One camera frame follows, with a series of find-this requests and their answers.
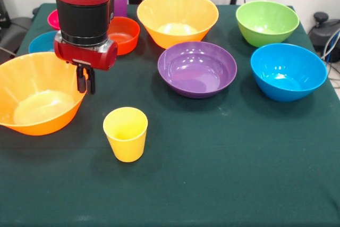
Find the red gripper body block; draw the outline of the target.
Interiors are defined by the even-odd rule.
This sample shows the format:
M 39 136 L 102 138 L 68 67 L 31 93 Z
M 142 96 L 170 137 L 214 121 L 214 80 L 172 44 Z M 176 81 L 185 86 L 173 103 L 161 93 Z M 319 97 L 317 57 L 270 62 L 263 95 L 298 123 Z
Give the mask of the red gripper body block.
M 118 46 L 115 41 L 107 40 L 100 46 L 79 47 L 66 43 L 62 37 L 55 37 L 54 50 L 56 56 L 64 61 L 108 71 L 116 61 Z

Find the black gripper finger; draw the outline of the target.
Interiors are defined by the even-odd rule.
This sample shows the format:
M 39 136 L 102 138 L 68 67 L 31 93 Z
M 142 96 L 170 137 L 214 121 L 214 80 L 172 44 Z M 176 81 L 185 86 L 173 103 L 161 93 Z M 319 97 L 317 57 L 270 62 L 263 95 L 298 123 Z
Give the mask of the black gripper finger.
M 96 92 L 95 71 L 93 68 L 89 67 L 86 68 L 86 73 L 88 76 L 86 80 L 87 94 L 94 95 Z
M 80 93 L 84 93 L 86 91 L 86 78 L 83 74 L 83 67 L 78 65 L 76 67 L 76 81 L 77 81 L 77 89 Z

